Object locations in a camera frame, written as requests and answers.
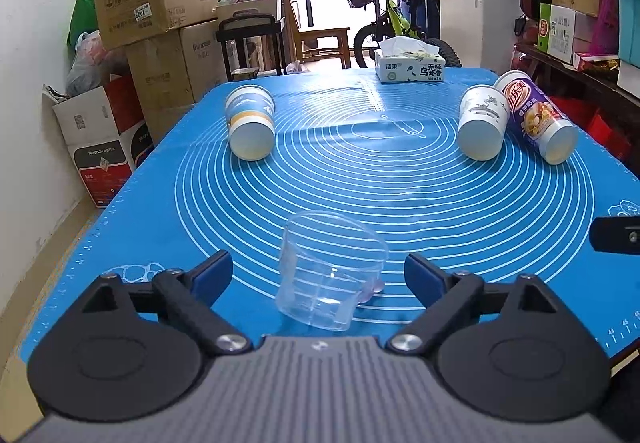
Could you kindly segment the purple white tall cup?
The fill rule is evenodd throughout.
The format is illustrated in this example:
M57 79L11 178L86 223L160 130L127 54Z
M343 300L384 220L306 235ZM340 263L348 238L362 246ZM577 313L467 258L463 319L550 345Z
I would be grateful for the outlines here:
M511 130L536 148L546 163L557 166L570 158L578 141L576 126L526 72L507 71L494 87L508 100Z

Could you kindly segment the dark wooden shelf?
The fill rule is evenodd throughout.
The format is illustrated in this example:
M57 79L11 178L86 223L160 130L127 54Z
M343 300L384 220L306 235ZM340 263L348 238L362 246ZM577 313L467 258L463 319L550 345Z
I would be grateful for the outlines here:
M580 129L631 172L639 172L639 102L634 96L526 43L514 46L511 67L526 72Z

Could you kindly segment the white red cardboard box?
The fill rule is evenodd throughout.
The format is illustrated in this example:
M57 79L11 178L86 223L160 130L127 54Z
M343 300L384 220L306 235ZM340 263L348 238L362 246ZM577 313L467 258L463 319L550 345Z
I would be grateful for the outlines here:
M70 159L94 205L107 207L154 148L134 80L129 74L115 77L77 96L45 85L42 95L52 104Z

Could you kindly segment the white chest freezer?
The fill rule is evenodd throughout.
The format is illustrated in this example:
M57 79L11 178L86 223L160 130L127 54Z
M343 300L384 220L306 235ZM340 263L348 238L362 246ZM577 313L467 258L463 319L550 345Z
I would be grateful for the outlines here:
M520 0L439 0L440 38L465 67L501 74L511 68Z

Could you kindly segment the white tissue box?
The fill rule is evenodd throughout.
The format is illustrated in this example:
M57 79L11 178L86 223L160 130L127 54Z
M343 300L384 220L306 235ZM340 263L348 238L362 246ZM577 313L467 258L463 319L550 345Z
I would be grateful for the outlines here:
M375 72L382 83L442 82L445 59L437 45L408 36L394 36L375 52Z

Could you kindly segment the black bicycle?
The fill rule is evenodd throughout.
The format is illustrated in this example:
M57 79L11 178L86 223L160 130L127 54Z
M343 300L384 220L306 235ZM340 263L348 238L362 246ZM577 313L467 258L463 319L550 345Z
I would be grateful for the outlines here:
M380 0L348 0L348 2L352 8L363 8ZM405 17L401 13L400 2L406 2L408 7L416 10L420 3L436 2L436 0L385 0L385 10L382 14L375 18L372 24L364 26L356 33L352 52L357 65L360 68L366 68L367 62L364 55L374 59L374 52L380 48L384 40L394 36L408 36L408 38L438 46L440 56L445 59L445 65L460 68L462 62L454 49L439 39L436 33L420 28L416 13L412 13L409 18Z

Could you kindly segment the teal plastic bin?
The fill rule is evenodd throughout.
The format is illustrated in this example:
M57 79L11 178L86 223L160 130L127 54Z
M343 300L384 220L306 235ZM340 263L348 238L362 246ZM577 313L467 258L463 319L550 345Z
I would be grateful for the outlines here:
M620 45L618 56L626 64L640 67L640 0L618 0Z

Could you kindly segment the white blue orange paper cup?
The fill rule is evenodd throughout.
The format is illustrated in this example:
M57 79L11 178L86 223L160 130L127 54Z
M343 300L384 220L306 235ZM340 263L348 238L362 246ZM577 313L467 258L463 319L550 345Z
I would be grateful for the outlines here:
M232 154L244 161L265 159L274 145L276 103L258 85L241 85L224 101L228 143Z

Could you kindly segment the wooden stool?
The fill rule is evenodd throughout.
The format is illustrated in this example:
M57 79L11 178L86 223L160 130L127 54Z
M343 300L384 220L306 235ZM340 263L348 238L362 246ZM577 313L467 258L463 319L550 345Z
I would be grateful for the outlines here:
M343 69L352 68L348 27L298 29L294 33L296 59L301 64L338 59Z

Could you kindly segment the green white box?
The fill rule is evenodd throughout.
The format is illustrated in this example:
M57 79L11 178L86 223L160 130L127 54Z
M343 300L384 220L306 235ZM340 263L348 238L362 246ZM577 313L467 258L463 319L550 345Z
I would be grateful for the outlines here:
M572 8L540 4L537 47L564 64L574 55L587 53L596 20Z

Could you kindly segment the clear plastic cup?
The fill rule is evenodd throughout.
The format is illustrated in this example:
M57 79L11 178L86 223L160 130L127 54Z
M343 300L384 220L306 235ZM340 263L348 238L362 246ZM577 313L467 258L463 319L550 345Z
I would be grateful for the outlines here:
M306 211L288 219L282 236L278 310L330 331L350 327L356 308L384 288L383 238L337 213Z

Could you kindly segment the white printed paper cup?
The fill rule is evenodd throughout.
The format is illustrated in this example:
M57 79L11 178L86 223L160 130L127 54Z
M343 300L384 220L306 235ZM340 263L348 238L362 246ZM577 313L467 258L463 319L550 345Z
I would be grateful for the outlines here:
M496 158L502 149L510 109L506 96L492 85L474 85L462 95L457 144L475 161Z

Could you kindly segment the plastic bag with red contents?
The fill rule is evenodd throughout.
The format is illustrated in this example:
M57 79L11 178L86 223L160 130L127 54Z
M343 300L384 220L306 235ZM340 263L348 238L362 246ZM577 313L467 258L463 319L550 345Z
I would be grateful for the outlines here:
M126 53L122 47L108 50L99 30L83 33L76 42L76 54L65 81L68 96L84 94L110 83L113 77L129 71Z

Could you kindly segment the blue silicone baking mat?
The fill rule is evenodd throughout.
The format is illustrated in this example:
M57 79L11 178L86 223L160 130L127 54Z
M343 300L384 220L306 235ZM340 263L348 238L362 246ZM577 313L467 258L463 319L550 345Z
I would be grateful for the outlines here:
M559 166L508 135L497 158L457 148L459 100L491 84L483 69L450 68L439 83L382 83L371 70L262 82L276 102L276 143L259 162L228 147L224 100L209 92L142 163L66 263L20 354L28 359L67 307L104 272L147 281L190 269L220 249L234 262L216 302L252 338L303 333L273 299L282 233L303 211L366 224L388 248L382 293L361 305L355 335L387 337L420 314L402 266L419 252L446 271L486 281L535 274L615 355L639 340L639 261L594 251L599 216L639 209L639 182L586 134Z

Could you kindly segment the lower brown cardboard box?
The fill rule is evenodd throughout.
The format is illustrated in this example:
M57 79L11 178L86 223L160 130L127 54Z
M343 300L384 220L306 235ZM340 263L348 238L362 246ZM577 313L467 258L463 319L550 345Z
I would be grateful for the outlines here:
M154 144L212 88L227 81L217 30L216 19L203 21L125 47Z

